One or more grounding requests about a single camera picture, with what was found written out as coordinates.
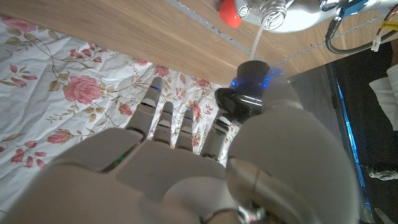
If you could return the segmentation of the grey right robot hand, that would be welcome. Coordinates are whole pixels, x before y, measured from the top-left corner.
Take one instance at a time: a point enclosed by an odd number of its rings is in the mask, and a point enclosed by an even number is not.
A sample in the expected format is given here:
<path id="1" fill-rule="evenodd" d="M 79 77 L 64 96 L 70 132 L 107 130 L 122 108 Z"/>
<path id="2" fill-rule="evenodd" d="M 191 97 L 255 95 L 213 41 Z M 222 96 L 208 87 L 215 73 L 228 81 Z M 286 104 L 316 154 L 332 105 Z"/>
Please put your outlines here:
<path id="1" fill-rule="evenodd" d="M 357 223 L 352 163 L 290 82 L 272 75 L 225 165 L 192 151 L 192 113 L 170 146 L 172 104 L 147 133 L 160 95 L 151 83 L 125 128 L 67 149 L 30 182 L 2 223 Z"/>

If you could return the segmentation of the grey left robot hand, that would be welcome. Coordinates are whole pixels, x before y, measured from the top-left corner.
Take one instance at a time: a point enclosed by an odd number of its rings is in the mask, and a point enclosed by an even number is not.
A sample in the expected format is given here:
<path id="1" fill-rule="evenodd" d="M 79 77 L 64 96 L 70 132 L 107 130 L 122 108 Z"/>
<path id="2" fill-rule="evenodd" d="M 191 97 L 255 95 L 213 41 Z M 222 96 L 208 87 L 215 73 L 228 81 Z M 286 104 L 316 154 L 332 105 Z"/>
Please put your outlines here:
<path id="1" fill-rule="evenodd" d="M 234 0 L 240 19 L 273 33 L 298 32 L 335 15 L 340 0 Z"/>

